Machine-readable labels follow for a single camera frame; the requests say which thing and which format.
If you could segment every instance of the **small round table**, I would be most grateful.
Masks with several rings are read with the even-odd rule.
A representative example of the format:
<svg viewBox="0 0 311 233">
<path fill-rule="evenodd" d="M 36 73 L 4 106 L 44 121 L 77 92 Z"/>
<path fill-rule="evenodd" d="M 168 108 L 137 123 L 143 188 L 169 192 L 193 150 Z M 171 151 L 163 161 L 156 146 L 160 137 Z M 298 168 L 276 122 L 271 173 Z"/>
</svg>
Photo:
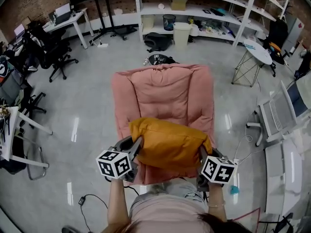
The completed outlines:
<svg viewBox="0 0 311 233">
<path fill-rule="evenodd" d="M 258 76 L 259 70 L 260 68 L 266 64 L 266 65 L 271 65 L 272 64 L 272 59 L 271 56 L 269 54 L 269 52 L 267 50 L 265 50 L 260 44 L 258 44 L 255 41 L 246 39 L 244 40 L 244 46 L 246 47 L 246 52 L 244 54 L 244 56 L 242 57 L 242 59 L 240 60 L 240 62 L 238 63 L 237 67 L 235 68 L 235 73 L 232 79 L 232 84 L 239 84 L 239 85 L 243 85 L 243 86 L 250 86 L 253 87 L 256 78 Z M 248 58 L 247 60 L 247 53 L 251 54 L 251 57 Z M 241 71 L 241 67 L 244 63 L 246 63 L 247 61 L 251 60 L 251 59 L 256 59 L 258 61 L 260 61 L 262 64 L 258 64 L 258 62 L 256 62 L 251 68 L 246 68 L 247 71 L 246 72 L 242 72 Z M 245 76 L 246 73 L 248 73 L 250 70 L 252 70 L 253 68 L 256 67 L 256 72 L 255 72 L 255 76 L 252 82 L 249 81 L 249 79 Z M 239 80 L 240 78 L 245 77 L 245 79 L 250 83 L 248 84 L 242 84 L 242 83 L 237 83 L 237 80 Z"/>
</svg>

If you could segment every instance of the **gray floor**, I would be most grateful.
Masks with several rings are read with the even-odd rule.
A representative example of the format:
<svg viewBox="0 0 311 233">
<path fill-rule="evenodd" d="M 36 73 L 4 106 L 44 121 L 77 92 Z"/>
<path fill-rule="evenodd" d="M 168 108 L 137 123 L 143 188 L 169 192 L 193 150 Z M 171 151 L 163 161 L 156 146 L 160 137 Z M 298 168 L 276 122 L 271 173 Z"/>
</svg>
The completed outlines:
<svg viewBox="0 0 311 233">
<path fill-rule="evenodd" d="M 67 80 L 61 75 L 49 83 L 48 76 L 52 69 L 39 69 L 29 78 L 35 86 L 35 93 L 45 92 L 47 96 L 40 106 L 47 113 L 35 115 L 35 120 L 50 127 L 54 134 L 46 135 L 25 127 L 27 134 L 43 147 L 44 155 L 50 163 L 48 174 L 38 181 L 30 181 L 27 172 L 15 176 L 0 170 L 0 204 L 26 233 L 60 232 L 64 225 L 71 225 L 82 232 L 87 232 L 78 201 L 85 194 L 96 194 L 108 202 L 109 186 L 99 174 L 95 158 L 104 149 L 114 145 L 118 139 L 114 105 L 110 80 L 114 72 L 142 67 L 149 56 L 146 46 L 139 42 L 137 33 L 128 36 L 127 41 L 110 36 L 102 37 L 108 48 L 96 46 L 83 49 L 80 41 L 72 40 L 70 53 L 79 60 L 65 69 Z M 245 48 L 222 41 L 196 39 L 185 51 L 176 51 L 170 47 L 163 54 L 172 56 L 176 61 L 187 64 L 203 64 L 211 68 L 214 76 L 215 99 L 215 137 L 217 148 L 229 158 L 234 157 L 235 149 L 245 135 L 248 115 L 254 111 L 256 101 L 275 90 L 280 80 L 288 85 L 292 73 L 285 67 L 277 67 L 276 78 L 264 67 L 254 87 L 232 85 L 234 67 L 237 65 Z M 77 124 L 74 140 L 74 124 Z M 310 142 L 311 124 L 307 124 L 303 134 Z M 259 133 L 249 129 L 247 134 L 254 140 L 242 141 L 238 158 L 246 157 L 250 152 L 263 149 L 255 148 Z M 305 153 L 304 170 L 310 167 L 307 160 L 310 152 Z M 224 187 L 226 212 L 228 218 L 240 217 L 258 207 L 265 208 L 266 167 L 264 153 L 253 154 L 238 169 L 240 193 L 230 195 L 230 186 Z M 296 208 L 297 218 L 303 216 L 307 193 L 310 190 L 310 176 L 304 172 L 304 193 Z M 128 207 L 136 197 L 134 191 L 127 189 Z M 93 232 L 100 232 L 106 226 L 106 209 L 96 198 L 87 198 L 83 207 L 87 222 Z M 262 218 L 269 215 L 262 213 Z M 255 230 L 257 215 L 243 220 L 243 224 Z"/>
</svg>

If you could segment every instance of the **pink shirt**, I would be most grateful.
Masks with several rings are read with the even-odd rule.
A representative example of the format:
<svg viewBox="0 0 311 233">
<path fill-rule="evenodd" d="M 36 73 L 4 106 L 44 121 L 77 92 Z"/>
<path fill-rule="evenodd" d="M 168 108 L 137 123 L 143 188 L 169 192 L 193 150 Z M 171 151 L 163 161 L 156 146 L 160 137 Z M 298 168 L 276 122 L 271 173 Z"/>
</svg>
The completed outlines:
<svg viewBox="0 0 311 233">
<path fill-rule="evenodd" d="M 137 232 L 212 233 L 210 226 L 198 220 L 206 213 L 196 202 L 173 195 L 160 195 L 132 206 L 132 222 L 139 222 Z"/>
</svg>

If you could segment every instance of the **bracelet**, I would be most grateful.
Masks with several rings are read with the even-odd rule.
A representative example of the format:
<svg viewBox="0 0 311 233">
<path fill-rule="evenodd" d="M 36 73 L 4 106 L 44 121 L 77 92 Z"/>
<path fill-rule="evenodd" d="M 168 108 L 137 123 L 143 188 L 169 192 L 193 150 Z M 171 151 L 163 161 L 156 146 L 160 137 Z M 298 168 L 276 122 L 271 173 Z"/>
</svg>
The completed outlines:
<svg viewBox="0 0 311 233">
<path fill-rule="evenodd" d="M 225 201 L 221 205 L 210 205 L 209 203 L 207 203 L 207 206 L 210 207 L 210 208 L 219 208 L 219 207 L 223 207 L 224 205 L 225 205 Z"/>
</svg>

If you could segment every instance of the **cardboard box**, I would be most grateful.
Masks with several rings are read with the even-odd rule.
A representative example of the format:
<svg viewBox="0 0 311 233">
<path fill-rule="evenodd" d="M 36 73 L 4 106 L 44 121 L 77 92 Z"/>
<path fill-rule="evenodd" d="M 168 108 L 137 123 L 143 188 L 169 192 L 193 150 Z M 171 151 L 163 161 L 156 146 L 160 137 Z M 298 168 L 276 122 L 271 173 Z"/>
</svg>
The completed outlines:
<svg viewBox="0 0 311 233">
<path fill-rule="evenodd" d="M 188 0 L 170 0 L 172 10 L 186 10 L 186 3 Z"/>
</svg>

